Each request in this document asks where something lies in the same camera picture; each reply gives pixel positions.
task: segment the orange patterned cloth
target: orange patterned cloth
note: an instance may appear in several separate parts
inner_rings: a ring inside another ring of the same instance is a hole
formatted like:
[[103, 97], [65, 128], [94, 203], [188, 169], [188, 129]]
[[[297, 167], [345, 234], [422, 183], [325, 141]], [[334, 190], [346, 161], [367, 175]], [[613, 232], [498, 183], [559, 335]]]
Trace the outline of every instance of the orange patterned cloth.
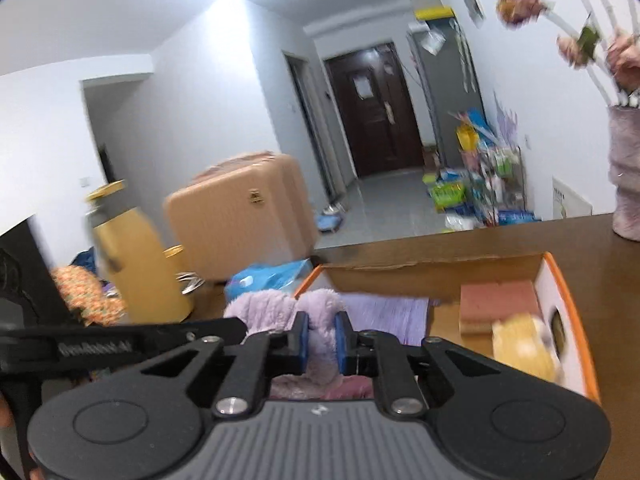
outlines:
[[98, 278], [83, 267], [59, 267], [51, 275], [68, 309], [78, 308], [85, 324], [110, 325], [123, 316], [124, 302], [107, 298]]

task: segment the pink flower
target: pink flower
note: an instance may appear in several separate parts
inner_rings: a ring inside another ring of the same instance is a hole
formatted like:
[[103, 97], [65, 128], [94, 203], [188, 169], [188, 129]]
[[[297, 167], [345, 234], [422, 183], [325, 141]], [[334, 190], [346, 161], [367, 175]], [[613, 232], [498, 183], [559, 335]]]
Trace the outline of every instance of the pink flower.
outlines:
[[607, 50], [607, 62], [621, 88], [628, 92], [640, 88], [640, 48], [635, 37], [616, 30], [616, 37]]
[[569, 38], [558, 36], [558, 49], [560, 50], [560, 56], [576, 70], [584, 68], [590, 62], [590, 58], [578, 45], [578, 41], [575, 38]]
[[505, 25], [517, 27], [537, 19], [548, 7], [541, 0], [498, 0], [495, 9]]

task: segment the purple paper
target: purple paper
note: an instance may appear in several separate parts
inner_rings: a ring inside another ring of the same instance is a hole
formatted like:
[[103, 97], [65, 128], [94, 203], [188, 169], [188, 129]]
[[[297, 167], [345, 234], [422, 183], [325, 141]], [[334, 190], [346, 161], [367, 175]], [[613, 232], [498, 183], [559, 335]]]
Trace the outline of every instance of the purple paper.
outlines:
[[429, 298], [400, 298], [374, 294], [341, 294], [353, 329], [380, 330], [404, 345], [420, 346], [427, 327]]

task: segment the pink suitcase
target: pink suitcase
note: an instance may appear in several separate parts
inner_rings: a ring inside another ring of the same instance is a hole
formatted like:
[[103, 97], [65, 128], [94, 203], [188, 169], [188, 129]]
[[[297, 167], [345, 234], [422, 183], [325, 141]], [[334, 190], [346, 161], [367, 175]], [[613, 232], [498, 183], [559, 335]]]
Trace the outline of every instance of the pink suitcase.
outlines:
[[306, 258], [318, 241], [300, 166], [289, 155], [226, 160], [167, 197], [164, 210], [191, 270], [206, 280]]

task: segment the lavender fluffy towel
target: lavender fluffy towel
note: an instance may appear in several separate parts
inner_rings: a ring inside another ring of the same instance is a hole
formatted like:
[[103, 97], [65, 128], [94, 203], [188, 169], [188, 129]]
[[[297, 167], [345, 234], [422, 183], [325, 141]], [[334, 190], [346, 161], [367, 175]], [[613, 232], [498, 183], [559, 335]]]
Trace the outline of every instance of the lavender fluffy towel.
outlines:
[[271, 397], [321, 399], [341, 386], [344, 377], [335, 357], [335, 315], [343, 310], [332, 290], [314, 290], [299, 300], [279, 290], [248, 292], [233, 301], [224, 317], [239, 317], [248, 334], [290, 330], [297, 312], [309, 316], [309, 359], [302, 376], [280, 376], [271, 381]]
[[341, 294], [356, 331], [380, 330], [402, 344], [420, 346], [427, 328], [428, 298], [393, 298], [373, 294]]

